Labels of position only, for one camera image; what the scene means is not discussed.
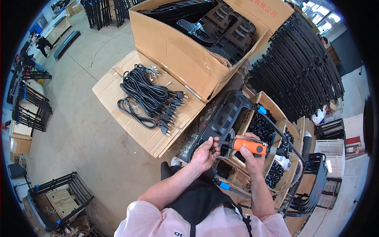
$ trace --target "open cardboard box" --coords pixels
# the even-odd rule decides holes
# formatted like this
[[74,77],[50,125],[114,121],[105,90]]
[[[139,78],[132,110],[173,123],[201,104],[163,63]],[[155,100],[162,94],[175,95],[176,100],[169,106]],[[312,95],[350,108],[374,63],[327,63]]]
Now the open cardboard box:
[[[257,42],[253,48],[232,67],[225,65],[220,57],[196,43],[176,29],[155,19],[138,13],[176,0],[148,0],[129,9],[133,37],[137,51],[128,54],[117,63],[93,87],[102,104],[119,124],[152,156],[161,157],[195,119],[205,104],[229,81],[246,58],[250,58],[287,20],[293,9],[281,0],[226,0],[235,11],[249,19],[257,29]],[[170,90],[187,92],[188,101],[175,119],[176,126],[170,128],[171,136],[161,133],[159,128],[149,130],[117,107],[117,101],[126,94],[120,88],[125,71],[141,63],[145,67],[154,64],[166,70],[153,83],[168,86]],[[136,107],[136,113],[144,112]]]
[[[201,102],[195,95],[191,94],[182,84],[175,80],[170,75],[160,75],[153,81],[156,85],[166,86],[172,91],[184,91],[187,93],[188,99],[185,105],[178,110],[175,118],[175,125],[169,129],[170,136],[163,134],[160,128],[147,129],[125,112],[119,110],[117,101],[124,99],[127,95],[120,88],[122,83],[122,75],[125,71],[131,71],[135,64],[141,63],[145,67],[151,67],[155,63],[146,58],[136,50],[132,51],[125,58],[119,61],[111,70],[109,70],[93,87],[93,92],[99,98],[100,102],[112,114],[112,116],[119,122],[119,124],[152,156],[161,157],[176,139],[182,134],[187,126],[193,119],[200,113],[205,104]],[[133,108],[137,114],[145,114],[145,112],[138,106]]]
[[228,66],[225,58],[178,30],[137,12],[175,1],[147,0],[129,9],[135,46],[205,103],[217,95],[242,62],[256,53],[294,12],[281,0],[224,0],[257,29],[253,48],[238,63]]

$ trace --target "screwdriver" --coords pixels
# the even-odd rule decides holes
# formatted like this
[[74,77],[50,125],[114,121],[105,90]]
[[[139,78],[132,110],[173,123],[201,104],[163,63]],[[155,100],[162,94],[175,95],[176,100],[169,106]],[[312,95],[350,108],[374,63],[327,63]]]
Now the screwdriver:
[[241,147],[244,146],[249,149],[255,157],[261,157],[267,153],[274,155],[294,155],[283,148],[273,146],[267,147],[267,143],[254,139],[251,139],[251,141],[244,139],[231,139],[230,141],[220,141],[220,145],[228,145],[229,149],[235,151],[240,151]]

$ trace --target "white plastic basket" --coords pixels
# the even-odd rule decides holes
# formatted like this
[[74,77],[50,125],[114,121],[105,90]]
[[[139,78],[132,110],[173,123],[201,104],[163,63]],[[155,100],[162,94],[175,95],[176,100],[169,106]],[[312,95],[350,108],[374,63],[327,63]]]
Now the white plastic basket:
[[345,142],[343,139],[316,140],[315,153],[323,153],[330,161],[332,172],[328,177],[343,178],[345,172]]

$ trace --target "bundle of cables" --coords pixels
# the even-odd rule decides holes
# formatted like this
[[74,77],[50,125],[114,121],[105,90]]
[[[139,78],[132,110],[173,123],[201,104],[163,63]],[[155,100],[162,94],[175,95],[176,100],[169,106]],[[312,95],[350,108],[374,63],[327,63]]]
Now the bundle of cables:
[[[165,86],[151,83],[149,75],[155,73],[151,68],[144,67],[142,64],[136,64],[133,70],[124,72],[120,87],[127,94],[127,97],[120,99],[117,106],[144,127],[154,129],[158,126],[162,133],[169,136],[171,133],[169,127],[175,124],[174,114],[177,114],[177,110],[184,106],[188,97],[185,92],[170,91]],[[129,99],[134,100],[148,117],[136,114]]]

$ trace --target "blue clip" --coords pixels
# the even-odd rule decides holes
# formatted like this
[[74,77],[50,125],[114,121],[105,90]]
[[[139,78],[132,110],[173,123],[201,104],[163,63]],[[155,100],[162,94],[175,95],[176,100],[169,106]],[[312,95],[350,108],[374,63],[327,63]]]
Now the blue clip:
[[229,190],[230,185],[229,185],[229,184],[226,184],[226,183],[224,183],[224,182],[221,182],[221,184],[220,184],[220,188],[223,188],[223,189],[225,189],[225,190]]
[[261,105],[258,109],[258,113],[265,115],[267,113],[267,110],[265,108],[263,108],[263,106]]

